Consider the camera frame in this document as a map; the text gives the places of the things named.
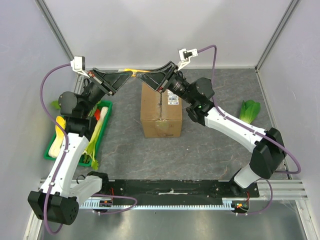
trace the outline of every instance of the green onion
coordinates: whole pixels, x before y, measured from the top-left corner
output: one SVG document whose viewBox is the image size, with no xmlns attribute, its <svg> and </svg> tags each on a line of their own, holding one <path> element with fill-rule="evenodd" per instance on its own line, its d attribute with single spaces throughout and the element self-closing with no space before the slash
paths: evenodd
<svg viewBox="0 0 320 240">
<path fill-rule="evenodd" d="M 102 125 L 104 123 L 105 116 L 107 115 L 107 112 L 108 112 L 108 107 L 104 106 L 101 109 L 100 118 L 99 118 L 98 122 L 96 123 L 96 125 L 94 127 L 94 131 L 93 131 L 93 134 L 91 136 L 90 142 L 89 142 L 88 146 L 86 147 L 86 149 L 83 152 L 84 155 L 88 155 L 92 159 L 91 167 L 95 171 L 98 170 L 98 166 L 99 166 L 98 161 L 95 159 L 96 144 L 97 144 L 97 141 L 98 141 L 98 138 L 99 138 L 99 134 L 100 134 Z"/>
<path fill-rule="evenodd" d="M 101 101 L 98 101 L 97 104 L 91 109 L 91 111 L 89 112 L 88 114 L 88 117 L 93 117 L 97 108 L 98 108 L 98 104 L 100 103 Z"/>
<path fill-rule="evenodd" d="M 239 119 L 247 124 L 251 124 L 260 112 L 261 105 L 253 100 L 242 101 Z"/>
</svg>

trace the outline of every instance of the black mounting plate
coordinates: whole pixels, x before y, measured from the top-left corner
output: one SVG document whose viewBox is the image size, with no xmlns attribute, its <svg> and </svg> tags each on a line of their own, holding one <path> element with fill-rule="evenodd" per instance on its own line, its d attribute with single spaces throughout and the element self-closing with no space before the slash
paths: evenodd
<svg viewBox="0 0 320 240">
<path fill-rule="evenodd" d="M 222 198 L 258 198 L 256 183 L 235 196 L 228 181 L 219 180 L 109 180 L 114 195 L 134 197 L 138 206 L 221 205 Z M 130 199 L 113 199 L 113 205 L 131 205 Z"/>
</svg>

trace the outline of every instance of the cardboard box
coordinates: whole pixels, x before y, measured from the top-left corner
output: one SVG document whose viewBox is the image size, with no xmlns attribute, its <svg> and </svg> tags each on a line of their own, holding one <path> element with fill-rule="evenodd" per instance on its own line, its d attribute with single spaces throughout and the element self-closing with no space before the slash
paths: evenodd
<svg viewBox="0 0 320 240">
<path fill-rule="evenodd" d="M 171 91 L 160 94 L 143 83 L 140 120 L 146 138 L 180 137 L 181 98 Z"/>
</svg>

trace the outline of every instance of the white bracket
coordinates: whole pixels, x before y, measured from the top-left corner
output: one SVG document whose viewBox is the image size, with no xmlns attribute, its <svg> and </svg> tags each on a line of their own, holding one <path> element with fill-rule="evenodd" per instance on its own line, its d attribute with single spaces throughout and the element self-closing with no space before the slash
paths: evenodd
<svg viewBox="0 0 320 240">
<path fill-rule="evenodd" d="M 197 57 L 198 56 L 198 50 L 196 48 L 187 50 L 186 48 L 179 49 L 179 57 L 180 57 L 180 62 L 177 64 L 178 66 L 178 71 L 183 69 L 185 66 L 187 66 L 191 61 L 191 57 Z"/>
<path fill-rule="evenodd" d="M 98 176 L 86 176 L 83 181 L 70 189 L 69 196 L 76 197 L 76 201 L 81 206 L 93 194 L 99 192 L 102 187 L 102 178 Z"/>
<path fill-rule="evenodd" d="M 89 78 L 89 75 L 85 71 L 86 59 L 84 56 L 75 56 L 74 59 L 70 61 L 70 64 L 74 72 Z"/>
<path fill-rule="evenodd" d="M 301 180 L 269 180 L 273 190 L 273 201 L 306 201 L 308 200 L 305 187 Z M 268 201 L 270 199 L 270 186 L 265 180 L 256 182 L 260 197 L 252 197 L 250 201 Z M 245 201 L 246 197 L 224 197 L 223 200 Z"/>
</svg>

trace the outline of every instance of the green tray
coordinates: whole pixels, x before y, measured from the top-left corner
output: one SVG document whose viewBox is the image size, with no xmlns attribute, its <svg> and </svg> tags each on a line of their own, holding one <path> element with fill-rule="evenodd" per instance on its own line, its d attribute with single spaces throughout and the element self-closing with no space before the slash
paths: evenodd
<svg viewBox="0 0 320 240">
<path fill-rule="evenodd" d="M 99 134 L 99 137 L 98 137 L 98 141 L 96 142 L 96 145 L 95 145 L 95 156 L 94 156 L 94 158 L 97 157 L 97 152 L 99 150 L 100 143 L 102 141 L 102 137 L 104 136 L 104 133 L 105 133 L 105 130 L 106 130 L 106 127 L 107 127 L 107 124 L 108 124 L 108 120 L 109 120 L 111 112 L 112 112 L 112 102 L 111 101 L 101 101 L 98 104 L 98 109 L 101 110 L 102 107 L 108 107 L 108 112 L 106 113 L 106 116 L 104 117 L 102 128 L 101 128 L 101 131 L 100 131 L 100 134 Z M 49 142 L 48 147 L 45 150 L 45 153 L 44 153 L 43 157 L 45 159 L 47 159 L 47 160 L 51 160 L 51 161 L 55 161 L 56 160 L 55 158 L 49 156 L 49 150 L 50 150 L 50 147 L 51 147 L 52 143 L 54 142 L 55 138 L 56 138 L 56 133 L 54 133 L 53 137 L 51 138 L 51 140 Z M 90 158 L 89 162 L 84 163 L 84 158 L 85 157 L 83 155 L 80 157 L 78 166 L 91 167 L 92 159 Z"/>
</svg>

